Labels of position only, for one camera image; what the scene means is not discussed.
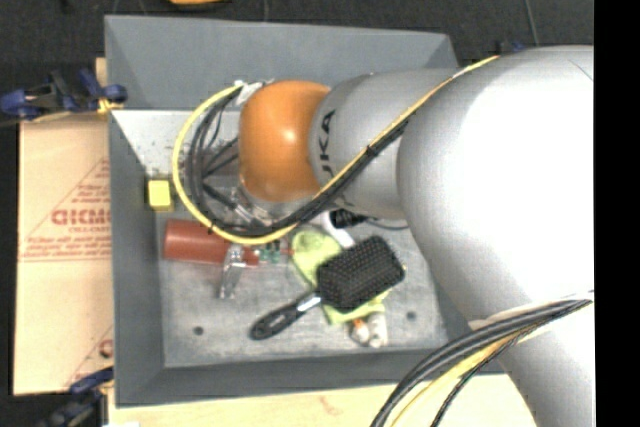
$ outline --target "yellow cube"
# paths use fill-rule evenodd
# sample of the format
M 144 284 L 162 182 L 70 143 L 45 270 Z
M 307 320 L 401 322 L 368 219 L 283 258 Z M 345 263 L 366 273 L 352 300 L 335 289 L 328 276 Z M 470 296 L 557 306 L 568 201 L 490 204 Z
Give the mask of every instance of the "yellow cube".
M 149 180 L 147 182 L 147 199 L 149 206 L 158 212 L 171 212 L 173 199 L 169 180 Z

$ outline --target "gray box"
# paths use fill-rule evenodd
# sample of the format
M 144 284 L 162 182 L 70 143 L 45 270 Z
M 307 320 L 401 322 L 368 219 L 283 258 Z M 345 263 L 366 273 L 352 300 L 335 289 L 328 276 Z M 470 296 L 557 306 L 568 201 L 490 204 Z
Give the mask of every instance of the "gray box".
M 119 405 L 157 404 L 396 382 L 466 330 L 409 231 L 380 232 L 408 267 L 385 300 L 391 343 L 357 346 L 321 310 L 280 336 L 251 341 L 252 321 L 304 293 L 291 265 L 246 270 L 236 297 L 215 297 L 216 266 L 161 257 L 168 217 L 144 201 L 146 179 L 169 172 L 189 111 L 236 79 L 304 78 L 329 86 L 371 72 L 456 66 L 449 39 L 389 31 L 211 19 L 106 18 L 108 76 L 130 92 L 110 123 L 116 373 Z M 223 134 L 237 112 L 225 113 Z M 356 238 L 378 232 L 351 230 Z

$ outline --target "cardboard sheet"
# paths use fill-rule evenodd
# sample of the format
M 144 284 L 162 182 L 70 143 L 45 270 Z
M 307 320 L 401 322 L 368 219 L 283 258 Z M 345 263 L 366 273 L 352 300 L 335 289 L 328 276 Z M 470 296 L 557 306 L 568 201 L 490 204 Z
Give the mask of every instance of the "cardboard sheet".
M 113 363 L 107 121 L 20 131 L 16 395 L 63 391 Z

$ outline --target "black hairbrush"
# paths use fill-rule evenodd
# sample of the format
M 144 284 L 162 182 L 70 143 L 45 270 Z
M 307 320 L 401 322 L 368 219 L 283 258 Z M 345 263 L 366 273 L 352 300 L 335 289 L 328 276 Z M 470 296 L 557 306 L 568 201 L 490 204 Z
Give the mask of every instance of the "black hairbrush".
M 316 279 L 313 293 L 258 320 L 251 328 L 251 338 L 277 335 L 320 303 L 341 313 L 355 310 L 400 283 L 404 267 L 384 239 L 374 235 L 320 265 Z

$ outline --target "blue clamp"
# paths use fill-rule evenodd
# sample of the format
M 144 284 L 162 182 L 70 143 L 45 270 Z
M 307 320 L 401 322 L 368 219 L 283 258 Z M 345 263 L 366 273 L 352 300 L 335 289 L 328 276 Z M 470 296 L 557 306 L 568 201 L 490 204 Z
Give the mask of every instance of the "blue clamp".
M 80 87 L 72 88 L 58 71 L 49 73 L 40 86 L 16 89 L 0 96 L 0 111 L 17 120 L 31 121 L 58 112 L 92 112 L 100 108 L 101 100 L 122 105 L 127 101 L 125 87 L 119 84 L 100 86 L 87 68 L 78 72 Z
M 89 418 L 104 395 L 98 386 L 113 379 L 113 367 L 90 374 L 69 388 L 74 399 L 56 409 L 46 420 L 40 420 L 36 427 L 76 427 Z

